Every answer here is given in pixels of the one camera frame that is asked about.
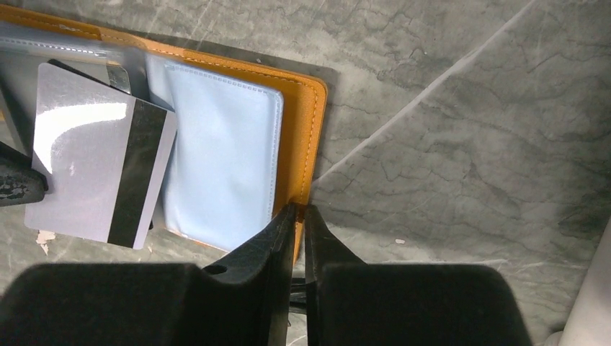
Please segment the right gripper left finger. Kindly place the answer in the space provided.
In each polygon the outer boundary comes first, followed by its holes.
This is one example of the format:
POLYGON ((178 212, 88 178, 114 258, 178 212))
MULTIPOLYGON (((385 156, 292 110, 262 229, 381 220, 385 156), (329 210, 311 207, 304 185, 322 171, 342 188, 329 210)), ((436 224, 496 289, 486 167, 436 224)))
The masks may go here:
POLYGON ((3 345, 283 345, 297 208, 216 262, 59 263, 1 298, 3 345))

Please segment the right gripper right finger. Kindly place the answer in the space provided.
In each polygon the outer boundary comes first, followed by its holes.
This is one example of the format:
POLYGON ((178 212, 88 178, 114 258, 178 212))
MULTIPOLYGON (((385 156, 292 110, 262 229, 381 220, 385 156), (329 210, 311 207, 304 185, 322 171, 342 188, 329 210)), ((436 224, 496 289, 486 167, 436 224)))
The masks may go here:
POLYGON ((514 294, 485 265, 368 264, 305 212, 309 345, 530 345, 514 294))

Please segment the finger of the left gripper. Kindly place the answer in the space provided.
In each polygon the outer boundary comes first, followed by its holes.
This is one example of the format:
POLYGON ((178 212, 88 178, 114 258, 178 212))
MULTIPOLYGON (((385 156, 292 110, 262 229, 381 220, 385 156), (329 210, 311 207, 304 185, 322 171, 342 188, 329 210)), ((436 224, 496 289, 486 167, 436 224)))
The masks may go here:
POLYGON ((30 157, 1 142, 1 207, 40 202, 48 191, 30 157))

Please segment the silver card with black stripe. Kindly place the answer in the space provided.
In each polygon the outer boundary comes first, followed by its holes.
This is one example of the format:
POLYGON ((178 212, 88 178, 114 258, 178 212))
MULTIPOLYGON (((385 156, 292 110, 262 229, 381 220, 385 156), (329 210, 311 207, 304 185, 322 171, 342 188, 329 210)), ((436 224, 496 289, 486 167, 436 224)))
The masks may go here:
POLYGON ((141 249, 177 133, 165 108, 51 63, 37 71, 28 228, 141 249))

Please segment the dark card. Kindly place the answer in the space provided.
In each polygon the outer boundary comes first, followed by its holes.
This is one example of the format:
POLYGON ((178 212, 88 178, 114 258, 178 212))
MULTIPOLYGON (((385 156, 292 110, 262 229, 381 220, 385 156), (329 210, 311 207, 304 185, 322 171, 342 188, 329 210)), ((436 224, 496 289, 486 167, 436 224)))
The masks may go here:
POLYGON ((130 82, 127 71, 116 65, 105 63, 90 63, 82 61, 70 61, 66 59, 50 59, 48 63, 63 68, 79 76, 98 81, 124 93, 131 94, 130 82))

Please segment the orange card holder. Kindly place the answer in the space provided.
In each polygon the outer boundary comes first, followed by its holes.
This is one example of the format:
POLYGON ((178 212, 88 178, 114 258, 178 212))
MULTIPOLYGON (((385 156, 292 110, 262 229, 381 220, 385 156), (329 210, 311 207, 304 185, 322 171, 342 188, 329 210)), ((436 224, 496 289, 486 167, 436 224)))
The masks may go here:
POLYGON ((31 160, 37 71, 50 59, 121 66, 130 95, 176 115, 150 228, 230 252, 284 205, 308 202, 322 80, 3 5, 1 111, 31 160))

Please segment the white PVC pipe frame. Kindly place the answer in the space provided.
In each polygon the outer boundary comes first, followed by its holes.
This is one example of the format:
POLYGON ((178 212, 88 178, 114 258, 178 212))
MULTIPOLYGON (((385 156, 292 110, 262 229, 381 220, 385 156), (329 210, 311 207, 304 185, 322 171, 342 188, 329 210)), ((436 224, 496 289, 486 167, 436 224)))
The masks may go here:
POLYGON ((564 329, 546 345, 610 346, 610 227, 592 258, 564 329))

